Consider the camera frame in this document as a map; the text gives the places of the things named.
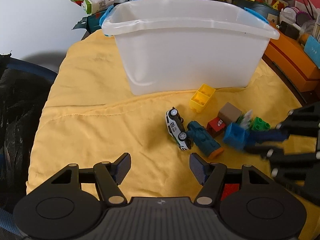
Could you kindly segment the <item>blue toy block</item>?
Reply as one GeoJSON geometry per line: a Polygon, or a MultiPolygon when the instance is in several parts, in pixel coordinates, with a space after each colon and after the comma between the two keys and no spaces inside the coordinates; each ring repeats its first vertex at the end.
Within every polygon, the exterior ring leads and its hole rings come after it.
{"type": "Polygon", "coordinates": [[[223,142],[239,151],[242,151],[248,142],[249,131],[237,123],[230,123],[223,137],[223,142]]]}

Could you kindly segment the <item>white black toy police car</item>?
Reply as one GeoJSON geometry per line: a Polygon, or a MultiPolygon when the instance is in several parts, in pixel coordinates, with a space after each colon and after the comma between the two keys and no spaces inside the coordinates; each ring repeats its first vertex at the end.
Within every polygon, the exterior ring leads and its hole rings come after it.
{"type": "Polygon", "coordinates": [[[166,112],[165,120],[168,132],[176,141],[179,149],[182,151],[191,150],[193,142],[191,138],[188,137],[183,126],[184,120],[175,107],[172,107],[172,109],[166,112]]]}

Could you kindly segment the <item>green duplo brick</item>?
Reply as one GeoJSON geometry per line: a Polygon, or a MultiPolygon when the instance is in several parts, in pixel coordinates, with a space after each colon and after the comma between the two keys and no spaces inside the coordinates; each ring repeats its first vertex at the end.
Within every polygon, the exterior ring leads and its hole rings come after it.
{"type": "Polygon", "coordinates": [[[270,124],[259,117],[255,117],[250,125],[250,130],[258,132],[268,131],[270,128],[270,124]]]}

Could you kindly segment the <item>green white flower brick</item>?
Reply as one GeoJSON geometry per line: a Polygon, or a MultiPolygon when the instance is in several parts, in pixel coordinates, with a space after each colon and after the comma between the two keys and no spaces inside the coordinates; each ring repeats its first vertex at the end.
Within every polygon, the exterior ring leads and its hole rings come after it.
{"type": "Polygon", "coordinates": [[[251,126],[252,121],[253,121],[253,110],[250,109],[245,114],[240,115],[236,123],[243,129],[248,130],[251,126]]]}

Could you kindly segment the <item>teal cylinder toy orange end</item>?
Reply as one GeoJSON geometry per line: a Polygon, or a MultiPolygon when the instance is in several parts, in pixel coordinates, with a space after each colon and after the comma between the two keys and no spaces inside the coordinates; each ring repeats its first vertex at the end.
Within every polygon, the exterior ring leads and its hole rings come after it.
{"type": "Polygon", "coordinates": [[[198,122],[189,122],[187,129],[187,135],[208,159],[214,159],[224,152],[221,145],[198,122]]]}

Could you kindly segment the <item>red toy block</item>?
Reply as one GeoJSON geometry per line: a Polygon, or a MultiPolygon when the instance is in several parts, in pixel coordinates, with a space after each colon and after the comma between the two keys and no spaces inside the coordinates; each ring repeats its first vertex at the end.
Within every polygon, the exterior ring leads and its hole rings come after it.
{"type": "Polygon", "coordinates": [[[219,118],[216,117],[210,122],[207,123],[206,130],[207,132],[213,137],[217,137],[220,135],[224,130],[226,129],[226,124],[225,122],[219,118]]]}

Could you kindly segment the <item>tan wooden cube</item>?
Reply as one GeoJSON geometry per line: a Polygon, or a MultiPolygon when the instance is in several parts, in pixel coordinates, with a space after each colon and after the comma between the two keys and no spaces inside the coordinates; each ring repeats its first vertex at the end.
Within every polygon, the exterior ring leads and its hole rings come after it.
{"type": "Polygon", "coordinates": [[[230,102],[227,102],[218,112],[217,116],[228,126],[242,115],[242,111],[230,102]]]}

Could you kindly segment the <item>yellow cloth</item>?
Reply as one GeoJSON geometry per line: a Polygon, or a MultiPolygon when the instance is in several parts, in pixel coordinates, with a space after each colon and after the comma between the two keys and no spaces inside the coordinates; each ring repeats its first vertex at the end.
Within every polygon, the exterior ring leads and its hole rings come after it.
{"type": "Polygon", "coordinates": [[[245,88],[219,88],[203,112],[189,106],[195,89],[135,96],[114,38],[101,31],[72,45],[42,111],[31,151],[27,190],[69,163],[81,168],[114,160],[124,152],[132,167],[120,188],[133,197],[195,197],[200,189],[165,127],[176,107],[185,121],[202,125],[227,102],[274,125],[300,102],[278,75],[260,61],[245,88]]]}

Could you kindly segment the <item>yellow duplo brick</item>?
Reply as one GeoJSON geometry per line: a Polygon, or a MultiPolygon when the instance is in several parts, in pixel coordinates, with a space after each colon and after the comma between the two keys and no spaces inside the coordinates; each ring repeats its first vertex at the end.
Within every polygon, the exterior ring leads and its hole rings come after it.
{"type": "Polygon", "coordinates": [[[189,107],[197,113],[201,113],[208,105],[208,102],[210,102],[215,91],[215,88],[210,87],[205,83],[202,84],[202,86],[191,97],[189,107]]]}

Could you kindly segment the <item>orange box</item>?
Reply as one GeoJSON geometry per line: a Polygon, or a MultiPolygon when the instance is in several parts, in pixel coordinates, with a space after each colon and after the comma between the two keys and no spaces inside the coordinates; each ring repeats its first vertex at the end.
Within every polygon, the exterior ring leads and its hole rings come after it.
{"type": "Polygon", "coordinates": [[[319,69],[298,41],[280,33],[277,40],[270,40],[265,55],[300,92],[312,91],[317,87],[319,69]]]}

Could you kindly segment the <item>light blue tissue box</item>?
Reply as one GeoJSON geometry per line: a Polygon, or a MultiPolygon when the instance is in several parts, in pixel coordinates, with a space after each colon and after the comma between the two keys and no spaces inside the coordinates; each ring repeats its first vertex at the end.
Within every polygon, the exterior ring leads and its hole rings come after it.
{"type": "Polygon", "coordinates": [[[313,37],[309,36],[304,46],[304,52],[313,63],[320,69],[320,43],[313,37]]]}

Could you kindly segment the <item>small black box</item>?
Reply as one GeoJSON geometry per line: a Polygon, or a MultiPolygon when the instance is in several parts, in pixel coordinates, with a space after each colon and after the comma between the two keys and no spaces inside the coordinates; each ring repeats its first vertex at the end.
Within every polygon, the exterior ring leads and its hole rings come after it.
{"type": "Polygon", "coordinates": [[[278,25],[279,31],[285,36],[297,40],[299,38],[300,30],[297,29],[294,25],[289,24],[285,21],[281,21],[278,25]]]}

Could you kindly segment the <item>dark blue black bag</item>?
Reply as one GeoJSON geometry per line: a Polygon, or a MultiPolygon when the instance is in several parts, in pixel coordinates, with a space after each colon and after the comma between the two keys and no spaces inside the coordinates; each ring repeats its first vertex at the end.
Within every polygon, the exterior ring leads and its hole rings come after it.
{"type": "Polygon", "coordinates": [[[26,182],[42,109],[56,72],[1,55],[1,239],[22,239],[13,209],[26,182]]]}

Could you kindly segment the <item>translucent white plastic bin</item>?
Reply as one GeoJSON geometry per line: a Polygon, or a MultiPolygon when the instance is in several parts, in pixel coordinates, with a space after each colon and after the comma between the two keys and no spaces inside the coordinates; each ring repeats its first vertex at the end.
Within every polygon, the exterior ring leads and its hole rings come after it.
{"type": "Polygon", "coordinates": [[[135,95],[248,85],[279,32],[232,4],[140,0],[117,5],[101,24],[113,36],[135,95]]]}

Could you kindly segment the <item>teal cardboard box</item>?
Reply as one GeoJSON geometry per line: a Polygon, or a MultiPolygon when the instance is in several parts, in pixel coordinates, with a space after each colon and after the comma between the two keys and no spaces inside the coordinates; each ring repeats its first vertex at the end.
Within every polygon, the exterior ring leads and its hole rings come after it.
{"type": "Polygon", "coordinates": [[[91,34],[99,29],[101,29],[100,26],[100,19],[103,16],[103,14],[106,12],[106,10],[103,10],[101,12],[97,12],[93,15],[89,15],[86,17],[83,17],[74,27],[75,29],[86,29],[86,31],[91,34]]]}

